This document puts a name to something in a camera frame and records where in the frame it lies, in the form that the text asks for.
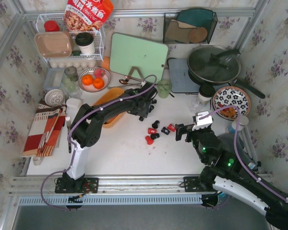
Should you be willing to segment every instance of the cable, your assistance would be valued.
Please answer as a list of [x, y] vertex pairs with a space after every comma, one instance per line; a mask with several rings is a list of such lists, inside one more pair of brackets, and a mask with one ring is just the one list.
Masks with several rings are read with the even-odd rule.
[[69, 132], [69, 135], [67, 136], [67, 141], [70, 142], [71, 144], [73, 144], [73, 145], [74, 145], [74, 148], [73, 148], [73, 152], [72, 152], [72, 159], [71, 159], [71, 162], [70, 162], [69, 166], [67, 167], [67, 169], [64, 169], [64, 170], [62, 170], [62, 171], [53, 172], [52, 174], [48, 175], [48, 176], [44, 179], [44, 181], [43, 181], [43, 183], [42, 183], [42, 186], [41, 186], [41, 188], [40, 188], [41, 198], [42, 198], [42, 200], [44, 201], [44, 203], [45, 203], [46, 205], [51, 206], [51, 207], [54, 207], [54, 208], [56, 208], [56, 209], [60, 209], [60, 210], [64, 210], [64, 211], [69, 211], [68, 208], [63, 208], [63, 207], [59, 207], [59, 206], [56, 206], [56, 205], [49, 204], [49, 203], [45, 200], [45, 198], [44, 198], [44, 196], [43, 196], [43, 188], [44, 188], [44, 184], [45, 184], [46, 180], [47, 180], [49, 177], [51, 177], [51, 176], [54, 175], [54, 174], [58, 174], [58, 173], [64, 173], [64, 172], [66, 173], [69, 169], [72, 168], [72, 164], [73, 164], [73, 161], [74, 161], [74, 158], [75, 158], [75, 155], [76, 155], [76, 150], [77, 150], [77, 145], [76, 145], [76, 143], [71, 140], [73, 131], [78, 127], [78, 125], [79, 125], [81, 122], [83, 122], [83, 121], [86, 120], [89, 116], [91, 116], [92, 114], [98, 112], [99, 110], [103, 110], [104, 108], [106, 108], [106, 107], [108, 107], [108, 106], [110, 106], [110, 105], [112, 105], [112, 104], [114, 104], [114, 103], [116, 103], [116, 102], [120, 102], [120, 101], [122, 101], [122, 100], [132, 99], [132, 98], [141, 96], [142, 94], [150, 91], [150, 90], [155, 86], [155, 84], [156, 84], [156, 82], [157, 82], [157, 76], [156, 76], [155, 74], [150, 74], [150, 75], [148, 75], [147, 77], [145, 77], [144, 80], [146, 80], [146, 79], [149, 78], [149, 77], [154, 77], [154, 78], [155, 78], [155, 81], [154, 81], [154, 83], [152, 83], [151, 86], [148, 87], [148, 89], [146, 89], [146, 90], [144, 90], [143, 92], [140, 92], [140, 93], [138, 93], [138, 94], [132, 95], [132, 96], [118, 98], [118, 99], [116, 99], [116, 100], [114, 100], [114, 101], [111, 101], [111, 102], [105, 104], [104, 106], [101, 106], [101, 107], [99, 107], [99, 108], [97, 108], [97, 109], [94, 109], [93, 111], [91, 111], [91, 112], [89, 112], [88, 114], [86, 114], [85, 116], [83, 116], [83, 117], [71, 128], [71, 130], [70, 130], [70, 132]]
[[261, 178], [260, 177], [256, 177], [252, 172], [251, 170], [244, 164], [244, 162], [242, 161], [239, 153], [238, 153], [238, 149], [237, 149], [237, 135], [238, 135], [238, 127], [239, 127], [239, 123], [240, 123], [240, 118], [241, 118], [241, 113], [239, 111], [239, 108], [234, 106], [234, 105], [227, 105], [227, 106], [224, 106], [222, 108], [219, 108], [211, 113], [209, 113], [208, 115], [206, 116], [203, 116], [201, 118], [199, 118], [199, 120], [202, 120], [202, 119], [205, 119], [223, 109], [227, 109], [227, 108], [234, 108], [236, 109], [236, 111], [238, 112], [238, 118], [237, 118], [237, 125], [236, 125], [236, 130], [235, 130], [235, 136], [234, 136], [234, 149], [235, 149], [235, 153], [236, 153], [236, 156], [240, 162], [240, 164], [242, 165], [242, 167], [245, 169], [245, 171], [254, 179], [256, 180], [257, 183], [259, 183], [260, 185], [262, 185], [264, 188], [266, 188], [268, 191], [270, 191], [272, 194], [276, 195], [278, 198], [282, 199], [283, 201], [285, 201], [286, 203], [288, 203], [288, 199], [284, 198], [283, 196], [281, 196], [280, 194], [278, 194], [277, 192], [275, 192], [273, 189], [269, 188], [267, 185], [265, 185], [262, 181], [261, 181]]

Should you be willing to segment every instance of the gray floor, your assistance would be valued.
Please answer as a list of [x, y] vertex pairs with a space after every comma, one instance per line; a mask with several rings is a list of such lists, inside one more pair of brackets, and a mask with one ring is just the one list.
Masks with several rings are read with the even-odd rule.
[[13, 230], [269, 230], [264, 216], [229, 198], [219, 210], [196, 205], [89, 206], [64, 212], [20, 207]]

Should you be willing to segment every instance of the metal grille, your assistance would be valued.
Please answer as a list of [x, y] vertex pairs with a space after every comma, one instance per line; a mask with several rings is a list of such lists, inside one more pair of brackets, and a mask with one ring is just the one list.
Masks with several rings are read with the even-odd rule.
[[[39, 32], [40, 28], [44, 25], [45, 22], [53, 20], [59, 25], [61, 31], [67, 31], [67, 28], [63, 21], [64, 13], [46, 13], [40, 14], [36, 21], [36, 29]], [[81, 54], [80, 56], [70, 56], [65, 58], [45, 58], [45, 61], [80, 61], [80, 60], [103, 60], [104, 54], [104, 44], [105, 44], [105, 30], [102, 26], [99, 31], [86, 31], [94, 37], [94, 54]], [[74, 41], [77, 34], [81, 32], [70, 31], [72, 39]]]
[[[181, 205], [201, 204], [201, 195], [92, 195], [78, 199], [82, 205]], [[79, 205], [68, 203], [68, 196], [48, 196], [52, 205]], [[39, 196], [23, 196], [20, 206], [46, 205]]]

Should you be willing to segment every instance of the red bottle cap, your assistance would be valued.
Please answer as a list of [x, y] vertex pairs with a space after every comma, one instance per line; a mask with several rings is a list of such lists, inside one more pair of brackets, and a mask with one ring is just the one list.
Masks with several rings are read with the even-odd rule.
[[175, 131], [176, 131], [175, 126], [173, 126], [172, 124], [169, 124], [169, 125], [168, 125], [168, 129], [171, 130], [172, 132], [175, 132]]
[[147, 141], [147, 144], [148, 144], [148, 145], [151, 145], [151, 144], [154, 142], [154, 140], [152, 140], [152, 139], [150, 138], [150, 136], [146, 136], [146, 137], [145, 137], [145, 140]]
[[157, 130], [154, 128], [148, 128], [148, 134], [157, 133]]
[[56, 32], [60, 31], [59, 25], [56, 23], [56, 21], [47, 21], [44, 24], [44, 28], [46, 32]]

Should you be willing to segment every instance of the pink fruit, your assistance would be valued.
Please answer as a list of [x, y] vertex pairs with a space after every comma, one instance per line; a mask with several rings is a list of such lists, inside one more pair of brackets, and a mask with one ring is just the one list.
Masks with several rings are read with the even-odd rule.
[[94, 70], [94, 76], [96, 78], [102, 78], [104, 75], [106, 74], [106, 72], [103, 69], [95, 69]]

